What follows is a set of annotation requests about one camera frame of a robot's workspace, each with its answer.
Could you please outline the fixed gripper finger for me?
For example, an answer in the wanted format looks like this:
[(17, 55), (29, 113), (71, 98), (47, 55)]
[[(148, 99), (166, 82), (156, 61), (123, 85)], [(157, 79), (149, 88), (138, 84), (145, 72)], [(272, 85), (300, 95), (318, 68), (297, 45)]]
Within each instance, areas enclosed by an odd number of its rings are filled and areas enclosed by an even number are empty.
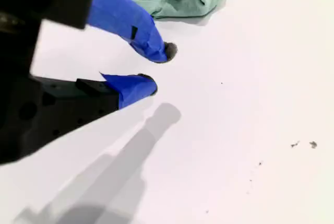
[(158, 86), (144, 74), (103, 75), (103, 81), (38, 77), (41, 102), (26, 133), (26, 155), (105, 115), (153, 96)]

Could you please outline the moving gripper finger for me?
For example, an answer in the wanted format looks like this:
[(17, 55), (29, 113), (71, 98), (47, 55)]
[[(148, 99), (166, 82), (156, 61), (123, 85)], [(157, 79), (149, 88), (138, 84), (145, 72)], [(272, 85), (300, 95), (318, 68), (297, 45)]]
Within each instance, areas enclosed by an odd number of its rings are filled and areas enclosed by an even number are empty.
[(47, 0), (45, 19), (84, 29), (86, 25), (113, 33), (141, 56), (166, 63), (177, 46), (163, 41), (152, 16), (132, 0)]

